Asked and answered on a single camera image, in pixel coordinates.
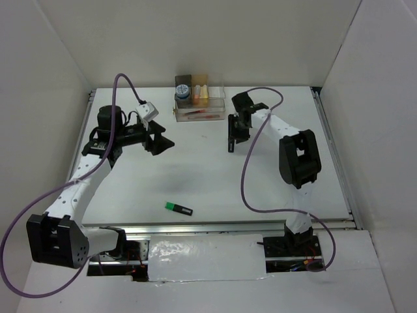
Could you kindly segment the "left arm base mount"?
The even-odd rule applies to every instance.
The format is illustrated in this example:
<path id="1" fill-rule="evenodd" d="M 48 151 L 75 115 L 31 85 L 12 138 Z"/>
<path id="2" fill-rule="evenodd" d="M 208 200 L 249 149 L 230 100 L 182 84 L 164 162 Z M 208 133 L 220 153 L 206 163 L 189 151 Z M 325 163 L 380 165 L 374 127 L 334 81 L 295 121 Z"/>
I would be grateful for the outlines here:
<path id="1" fill-rule="evenodd" d="M 128 240 L 120 228 L 106 227 L 118 233 L 116 248 L 99 253 L 89 264 L 88 276 L 129 276 L 136 282 L 148 282 L 148 240 Z"/>

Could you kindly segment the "blue tape roll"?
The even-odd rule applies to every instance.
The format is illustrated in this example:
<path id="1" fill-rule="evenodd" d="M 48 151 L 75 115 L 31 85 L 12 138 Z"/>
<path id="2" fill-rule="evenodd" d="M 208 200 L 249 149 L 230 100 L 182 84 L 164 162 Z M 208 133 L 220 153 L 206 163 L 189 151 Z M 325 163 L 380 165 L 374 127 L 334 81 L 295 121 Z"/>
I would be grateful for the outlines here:
<path id="1" fill-rule="evenodd" d="M 185 83 L 175 86 L 175 100 L 187 100 L 192 95 L 192 88 Z"/>

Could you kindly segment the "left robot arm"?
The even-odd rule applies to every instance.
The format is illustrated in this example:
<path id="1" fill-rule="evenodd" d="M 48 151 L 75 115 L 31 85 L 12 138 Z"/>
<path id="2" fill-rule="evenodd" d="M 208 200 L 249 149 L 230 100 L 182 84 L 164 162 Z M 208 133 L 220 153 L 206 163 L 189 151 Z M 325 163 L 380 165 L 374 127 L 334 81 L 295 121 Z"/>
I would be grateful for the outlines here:
<path id="1" fill-rule="evenodd" d="M 136 108 L 136 123 L 127 125 L 120 107 L 103 106 L 97 126 L 81 152 L 78 168 L 58 198 L 41 215 L 26 223 L 32 259 L 37 263 L 80 268 L 87 258 L 106 253 L 114 260 L 128 254 L 124 230 L 112 226 L 86 228 L 83 216 L 101 182 L 109 175 L 123 147 L 141 144 L 156 156 L 172 148 L 165 128 L 154 121 L 158 110 L 150 102 Z"/>

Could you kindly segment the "yellow black highlighter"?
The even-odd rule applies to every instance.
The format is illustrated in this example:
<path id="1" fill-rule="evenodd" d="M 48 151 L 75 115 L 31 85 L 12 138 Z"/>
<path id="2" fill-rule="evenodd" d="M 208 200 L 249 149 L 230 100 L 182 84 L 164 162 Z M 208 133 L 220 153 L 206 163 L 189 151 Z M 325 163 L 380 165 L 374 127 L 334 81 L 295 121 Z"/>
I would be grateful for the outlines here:
<path id="1" fill-rule="evenodd" d="M 235 150 L 235 140 L 234 139 L 228 139 L 227 149 L 228 149 L 229 153 L 234 153 L 234 150 Z"/>

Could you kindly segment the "red gel pen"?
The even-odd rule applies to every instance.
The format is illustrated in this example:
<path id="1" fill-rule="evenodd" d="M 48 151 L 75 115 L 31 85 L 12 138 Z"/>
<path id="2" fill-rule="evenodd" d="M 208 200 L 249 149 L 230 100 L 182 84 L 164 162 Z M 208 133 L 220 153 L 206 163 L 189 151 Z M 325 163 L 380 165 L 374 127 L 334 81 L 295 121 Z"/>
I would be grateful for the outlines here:
<path id="1" fill-rule="evenodd" d="M 221 115 L 199 115 L 199 116 L 188 116 L 187 120 L 189 121 L 204 121 L 204 120 L 220 120 L 222 119 Z"/>

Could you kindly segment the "clear red pen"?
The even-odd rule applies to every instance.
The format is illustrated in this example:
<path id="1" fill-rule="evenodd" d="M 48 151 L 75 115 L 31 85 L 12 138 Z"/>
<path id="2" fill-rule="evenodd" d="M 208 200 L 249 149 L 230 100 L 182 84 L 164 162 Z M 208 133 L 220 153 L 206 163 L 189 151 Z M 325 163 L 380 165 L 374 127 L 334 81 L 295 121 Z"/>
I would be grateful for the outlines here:
<path id="1" fill-rule="evenodd" d="M 183 116 L 190 116 L 190 115 L 195 115 L 195 114 L 200 114 L 200 113 L 207 113 L 207 110 L 195 110 L 195 111 L 191 111 L 191 112 L 186 112 L 183 114 Z"/>

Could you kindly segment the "orange grey highlighter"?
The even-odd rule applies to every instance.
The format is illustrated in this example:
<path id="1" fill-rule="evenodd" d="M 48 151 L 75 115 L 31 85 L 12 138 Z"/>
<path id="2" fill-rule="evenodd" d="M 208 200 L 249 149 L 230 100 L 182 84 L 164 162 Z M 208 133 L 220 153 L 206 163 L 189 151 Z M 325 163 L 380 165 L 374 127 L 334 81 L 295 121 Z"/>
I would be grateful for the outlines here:
<path id="1" fill-rule="evenodd" d="M 195 85 L 194 87 L 194 99 L 199 99 L 201 94 L 201 86 Z"/>

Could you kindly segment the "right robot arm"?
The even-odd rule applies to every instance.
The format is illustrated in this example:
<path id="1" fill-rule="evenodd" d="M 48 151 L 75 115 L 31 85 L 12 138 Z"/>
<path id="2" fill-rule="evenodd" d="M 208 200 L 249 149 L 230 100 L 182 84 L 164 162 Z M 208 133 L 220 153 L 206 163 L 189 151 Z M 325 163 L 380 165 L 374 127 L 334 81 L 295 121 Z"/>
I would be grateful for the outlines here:
<path id="1" fill-rule="evenodd" d="M 292 127 L 272 113 L 277 105 L 254 103 L 249 92 L 232 97 L 235 113 L 228 115 L 228 151 L 235 145 L 250 139 L 250 129 L 256 128 L 252 144 L 246 155 L 240 178 L 240 195 L 244 205 L 256 213 L 288 212 L 291 215 L 284 224 L 284 247 L 292 256 L 300 255 L 312 241 L 311 190 L 322 170 L 317 140 L 312 130 Z M 292 186 L 293 207 L 290 209 L 259 210 L 251 207 L 244 193 L 248 162 L 261 134 L 267 135 L 278 145 L 278 169 L 285 183 Z"/>

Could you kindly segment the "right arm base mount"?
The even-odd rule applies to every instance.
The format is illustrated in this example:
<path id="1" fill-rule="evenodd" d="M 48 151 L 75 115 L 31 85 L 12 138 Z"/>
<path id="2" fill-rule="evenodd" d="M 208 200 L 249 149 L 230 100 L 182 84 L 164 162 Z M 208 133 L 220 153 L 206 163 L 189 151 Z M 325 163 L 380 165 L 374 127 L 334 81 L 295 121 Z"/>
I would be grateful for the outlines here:
<path id="1" fill-rule="evenodd" d="M 267 273 L 319 272 L 324 270 L 324 260 L 319 238 L 312 230 L 306 241 L 297 243 L 285 230 L 281 236 L 263 237 L 257 242 L 265 254 Z"/>

